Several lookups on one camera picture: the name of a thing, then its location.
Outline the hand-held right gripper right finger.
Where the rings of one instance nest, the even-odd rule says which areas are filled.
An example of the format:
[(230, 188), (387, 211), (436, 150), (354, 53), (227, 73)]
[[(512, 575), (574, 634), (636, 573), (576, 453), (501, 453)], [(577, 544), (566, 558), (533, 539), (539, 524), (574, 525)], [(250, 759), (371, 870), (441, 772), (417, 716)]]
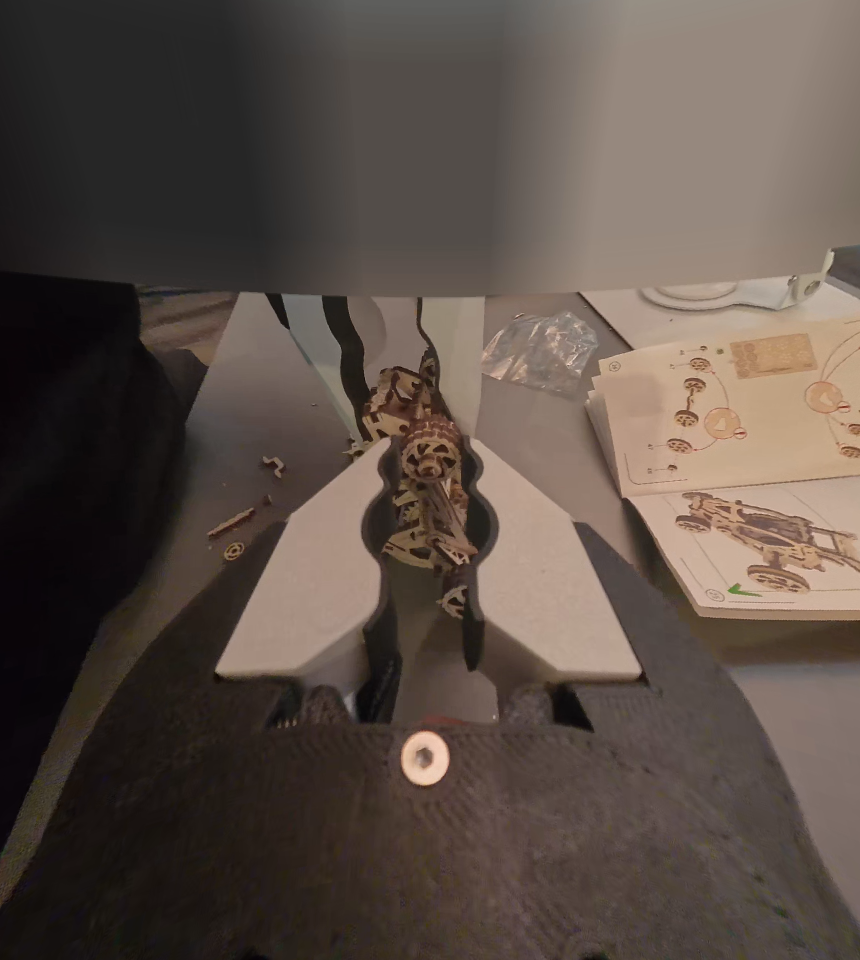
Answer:
[(642, 667), (570, 514), (481, 440), (464, 453), (466, 667), (494, 685), (623, 684)]

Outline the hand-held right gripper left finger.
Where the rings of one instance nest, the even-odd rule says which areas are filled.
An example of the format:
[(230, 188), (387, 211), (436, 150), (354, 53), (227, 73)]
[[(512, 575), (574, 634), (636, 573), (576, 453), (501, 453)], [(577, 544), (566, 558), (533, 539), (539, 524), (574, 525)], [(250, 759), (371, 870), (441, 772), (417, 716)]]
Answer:
[(223, 680), (364, 685), (388, 612), (399, 444), (376, 441), (284, 524), (216, 665)]

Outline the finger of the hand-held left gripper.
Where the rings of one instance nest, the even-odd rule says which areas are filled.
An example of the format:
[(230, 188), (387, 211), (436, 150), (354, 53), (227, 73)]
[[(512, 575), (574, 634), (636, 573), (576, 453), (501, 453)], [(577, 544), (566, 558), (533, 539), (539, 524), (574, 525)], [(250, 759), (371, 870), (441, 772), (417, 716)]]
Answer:
[(289, 330), (313, 367), (354, 441), (367, 438), (362, 414), (370, 396), (364, 342), (345, 296), (265, 294), (280, 324)]
[(433, 361), (433, 409), (465, 439), (476, 434), (481, 404), (485, 307), (484, 296), (416, 301), (417, 329)]

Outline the wooden buggy model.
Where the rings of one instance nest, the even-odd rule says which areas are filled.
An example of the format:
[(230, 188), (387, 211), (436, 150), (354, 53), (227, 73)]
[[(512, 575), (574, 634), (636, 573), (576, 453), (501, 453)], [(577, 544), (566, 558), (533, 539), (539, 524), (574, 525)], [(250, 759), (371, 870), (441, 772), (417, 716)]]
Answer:
[[(414, 421), (434, 414), (432, 359), (425, 351), (417, 370), (403, 366), (384, 368), (364, 403), (362, 422), (366, 439), (354, 443), (348, 455), (357, 458), (385, 438), (402, 442)], [(395, 531), (383, 552), (403, 564), (431, 570), (441, 580), (437, 600), (451, 618), (462, 619), (468, 599), (470, 565), (477, 554), (467, 533), (470, 498), (462, 483), (463, 453), (456, 476), (443, 483), (424, 484), (402, 472), (392, 498)]]

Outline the clear plastic bag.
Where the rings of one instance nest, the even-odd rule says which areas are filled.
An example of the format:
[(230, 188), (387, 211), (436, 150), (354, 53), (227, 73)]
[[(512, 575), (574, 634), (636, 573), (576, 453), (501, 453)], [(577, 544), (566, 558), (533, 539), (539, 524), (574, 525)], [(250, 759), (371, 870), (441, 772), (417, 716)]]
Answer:
[(571, 399), (598, 346), (590, 322), (570, 311), (522, 314), (486, 344), (481, 372), (495, 381)]

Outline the toothed wooden bar piece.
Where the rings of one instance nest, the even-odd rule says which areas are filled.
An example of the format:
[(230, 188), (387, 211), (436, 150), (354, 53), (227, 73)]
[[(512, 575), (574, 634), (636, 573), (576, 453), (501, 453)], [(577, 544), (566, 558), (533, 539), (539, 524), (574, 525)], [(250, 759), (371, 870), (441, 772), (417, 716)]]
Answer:
[(216, 526), (207, 531), (207, 538), (209, 541), (220, 538), (224, 534), (228, 534), (240, 526), (249, 523), (255, 516), (256, 508), (249, 507), (245, 510), (241, 510), (236, 514), (232, 515), (230, 518), (218, 523)]

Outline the instruction booklet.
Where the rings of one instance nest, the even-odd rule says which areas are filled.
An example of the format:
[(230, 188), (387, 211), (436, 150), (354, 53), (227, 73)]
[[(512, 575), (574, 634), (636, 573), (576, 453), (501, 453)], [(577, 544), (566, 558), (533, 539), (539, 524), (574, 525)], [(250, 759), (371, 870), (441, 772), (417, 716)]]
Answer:
[(860, 620), (860, 315), (606, 359), (584, 408), (705, 618)]

